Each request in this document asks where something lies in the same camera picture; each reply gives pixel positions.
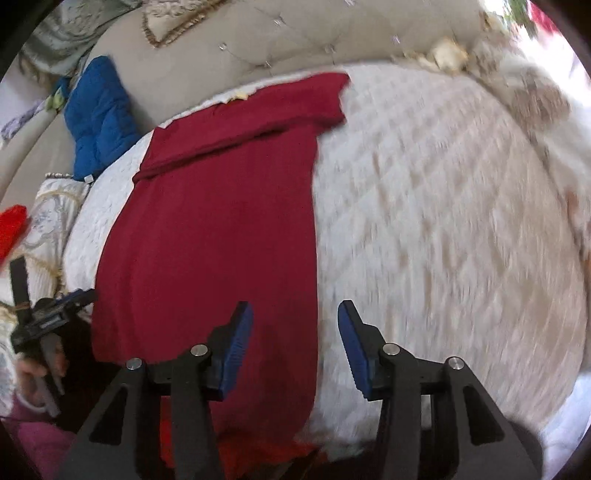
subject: tufted headboard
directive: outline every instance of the tufted headboard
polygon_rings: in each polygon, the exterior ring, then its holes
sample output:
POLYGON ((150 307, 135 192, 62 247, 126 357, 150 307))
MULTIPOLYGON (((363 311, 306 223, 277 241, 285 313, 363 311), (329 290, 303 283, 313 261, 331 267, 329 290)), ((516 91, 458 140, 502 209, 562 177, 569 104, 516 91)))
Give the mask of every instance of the tufted headboard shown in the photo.
POLYGON ((159 49, 134 11, 103 35, 91 58, 111 56, 147 132, 266 76, 427 51, 444 36, 469 44, 479 11, 478 0, 234 0, 159 49))

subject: fringed pillow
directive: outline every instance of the fringed pillow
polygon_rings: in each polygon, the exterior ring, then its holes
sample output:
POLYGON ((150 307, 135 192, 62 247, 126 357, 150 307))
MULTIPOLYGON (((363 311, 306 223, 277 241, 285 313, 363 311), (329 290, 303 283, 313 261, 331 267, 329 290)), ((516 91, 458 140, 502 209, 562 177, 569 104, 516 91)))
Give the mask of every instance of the fringed pillow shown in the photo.
POLYGON ((142 27, 154 47, 168 45, 226 0, 144 0, 142 27))

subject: quilted blanket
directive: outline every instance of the quilted blanket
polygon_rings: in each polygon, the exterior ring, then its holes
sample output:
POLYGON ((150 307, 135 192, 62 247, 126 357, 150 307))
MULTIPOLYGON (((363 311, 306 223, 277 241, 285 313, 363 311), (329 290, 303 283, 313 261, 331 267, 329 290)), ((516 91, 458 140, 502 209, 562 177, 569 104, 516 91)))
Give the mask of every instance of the quilted blanket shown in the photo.
MULTIPOLYGON (((375 436, 379 404, 355 390, 337 330, 345 298, 414 355, 463 357, 506 415, 540 430, 572 391, 587 314, 578 249, 539 156, 469 77, 342 69, 348 122, 320 137, 313 177, 319 366, 302 438, 375 436)), ((94 285, 150 138, 92 188, 64 255, 69 289, 94 285)))

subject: blue rubber tip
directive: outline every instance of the blue rubber tip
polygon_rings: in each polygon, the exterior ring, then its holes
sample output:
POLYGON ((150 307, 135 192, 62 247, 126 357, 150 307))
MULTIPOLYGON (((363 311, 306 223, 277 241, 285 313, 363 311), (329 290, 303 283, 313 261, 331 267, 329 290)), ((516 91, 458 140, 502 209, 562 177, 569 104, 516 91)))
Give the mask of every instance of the blue rubber tip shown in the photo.
POLYGON ((248 305, 238 320, 238 326, 222 362, 223 373, 222 382, 220 383, 222 398, 226 398, 236 386, 238 370, 240 370, 240 366, 242 365, 242 360, 248 347, 248 340, 251 337, 252 318, 252 308, 248 305))
POLYGON ((340 337, 347 353, 347 360, 349 360, 349 367, 355 380, 355 386, 365 398, 369 398, 371 394, 369 361, 363 351, 361 340, 355 331, 353 321, 343 303, 339 305, 338 322, 340 337))

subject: bed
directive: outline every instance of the bed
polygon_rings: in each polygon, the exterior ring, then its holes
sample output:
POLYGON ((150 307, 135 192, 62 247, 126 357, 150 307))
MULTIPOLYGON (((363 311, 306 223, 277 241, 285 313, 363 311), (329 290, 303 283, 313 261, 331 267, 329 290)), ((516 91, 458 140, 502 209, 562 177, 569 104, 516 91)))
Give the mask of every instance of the bed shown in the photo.
MULTIPOLYGON (((153 50, 138 28, 141 13, 122 17, 91 57, 111 56, 145 135, 82 205, 61 264, 66 289, 94 286, 154 127, 236 88, 345 70, 347 123, 320 138, 313 180, 320 362, 300 438, 350 446, 375 435, 379 405, 357 394, 336 329, 336 306, 352 297, 364 319, 415 356, 467 360, 504 413, 541 435, 552 478, 591 416, 591 382, 579 375, 588 365, 586 243, 577 234, 587 185, 572 181, 589 167, 584 150, 569 150, 570 161, 556 154, 561 129, 581 126, 586 110, 558 108, 543 124, 520 125, 529 117, 519 116, 512 94, 523 64, 478 42, 481 20, 469 0, 242 0, 153 50), (470 46, 472 76, 400 59, 444 36, 470 46), (515 84, 504 90, 497 77, 510 75, 515 84)), ((533 81, 542 90, 543 79, 533 81)), ((15 155, 22 163, 15 160, 2 207, 31 205, 46 171, 72 170, 63 117, 38 130, 15 155)))

